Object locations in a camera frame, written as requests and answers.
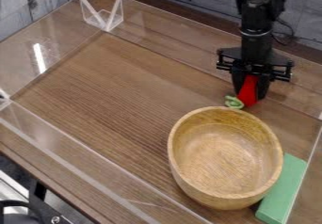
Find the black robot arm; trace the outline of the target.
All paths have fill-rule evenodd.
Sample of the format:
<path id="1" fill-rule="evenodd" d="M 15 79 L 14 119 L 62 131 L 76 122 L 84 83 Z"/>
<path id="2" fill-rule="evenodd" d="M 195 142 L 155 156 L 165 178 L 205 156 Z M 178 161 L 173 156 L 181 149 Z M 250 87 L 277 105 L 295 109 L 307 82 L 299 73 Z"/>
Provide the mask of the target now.
<path id="1" fill-rule="evenodd" d="M 289 82 L 291 78 L 294 62 L 274 52 L 271 36 L 286 0 L 235 1 L 242 16 L 242 45 L 218 50 L 217 68 L 229 71 L 237 98 L 251 106 L 266 98 L 273 81 Z"/>

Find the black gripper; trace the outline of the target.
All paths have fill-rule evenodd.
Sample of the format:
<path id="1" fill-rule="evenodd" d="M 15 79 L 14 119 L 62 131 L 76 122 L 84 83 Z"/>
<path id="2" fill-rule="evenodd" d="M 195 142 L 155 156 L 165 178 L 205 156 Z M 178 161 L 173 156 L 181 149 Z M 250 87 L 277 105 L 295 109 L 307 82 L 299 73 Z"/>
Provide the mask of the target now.
<path id="1" fill-rule="evenodd" d="M 258 100 L 266 98 L 270 81 L 279 80 L 289 82 L 291 79 L 294 62 L 274 51 L 269 53 L 269 56 L 263 60 L 245 60 L 239 47 L 222 48 L 217 51 L 217 54 L 217 69 L 231 72 L 235 93 L 239 93 L 243 87 L 247 74 L 259 76 L 257 82 Z"/>

